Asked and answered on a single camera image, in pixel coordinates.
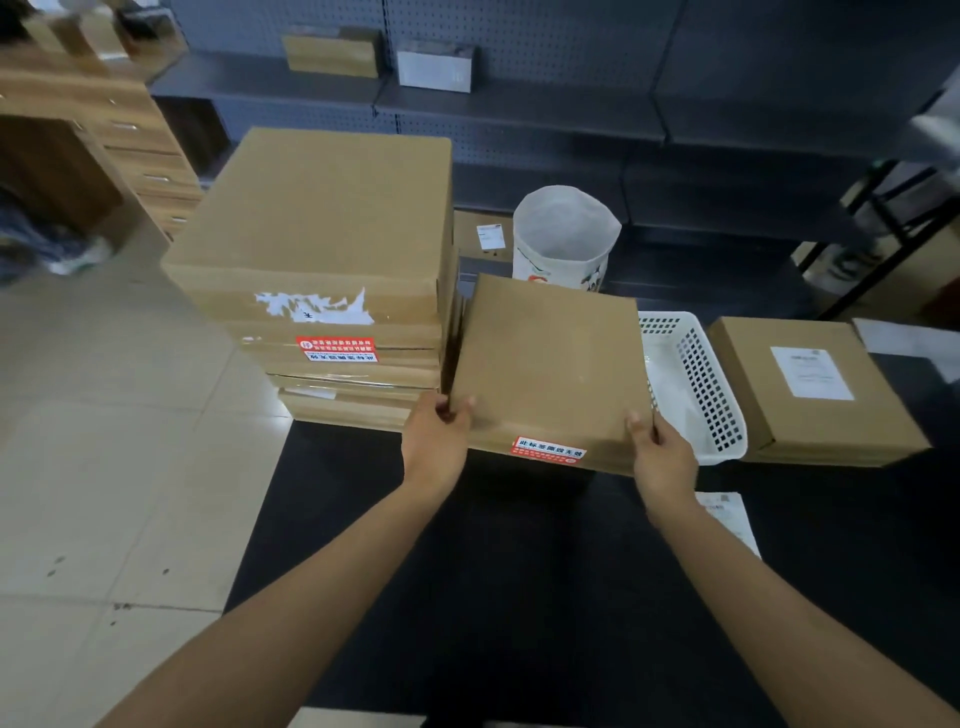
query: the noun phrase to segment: white shoe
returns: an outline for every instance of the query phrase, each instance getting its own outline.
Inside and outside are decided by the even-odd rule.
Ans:
[[[44,262],[47,270],[58,276],[69,276],[76,273],[81,268],[90,265],[97,265],[113,256],[113,248],[109,241],[103,235],[94,235],[90,238],[90,247],[82,255],[78,255],[70,260],[57,260],[54,262]]]

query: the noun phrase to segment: human arm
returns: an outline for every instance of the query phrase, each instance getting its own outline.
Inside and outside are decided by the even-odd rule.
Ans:
[[[808,601],[697,502],[693,449],[636,416],[636,485],[697,594],[792,728],[960,726],[960,714]]]
[[[460,477],[471,402],[438,414],[445,403],[420,397],[396,490],[181,647],[100,728],[286,726]]]

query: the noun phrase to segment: small white box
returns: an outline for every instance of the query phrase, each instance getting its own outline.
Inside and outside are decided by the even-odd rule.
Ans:
[[[396,48],[400,85],[470,93],[474,46],[438,40],[402,40]]]

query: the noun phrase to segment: person's left hand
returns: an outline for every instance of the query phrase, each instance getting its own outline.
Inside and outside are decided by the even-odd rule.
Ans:
[[[403,426],[403,482],[446,498],[467,462],[467,433],[475,399],[450,412],[446,395],[424,392]]]

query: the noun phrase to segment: black tabletop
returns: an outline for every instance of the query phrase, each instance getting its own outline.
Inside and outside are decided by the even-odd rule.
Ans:
[[[936,450],[883,470],[733,462],[701,469],[698,488],[741,493],[767,564],[960,707],[944,476],[960,409],[925,360],[880,358],[921,424],[941,421]],[[401,477],[398,435],[294,423],[228,609]],[[782,725],[630,480],[474,451],[308,705],[461,724]]]

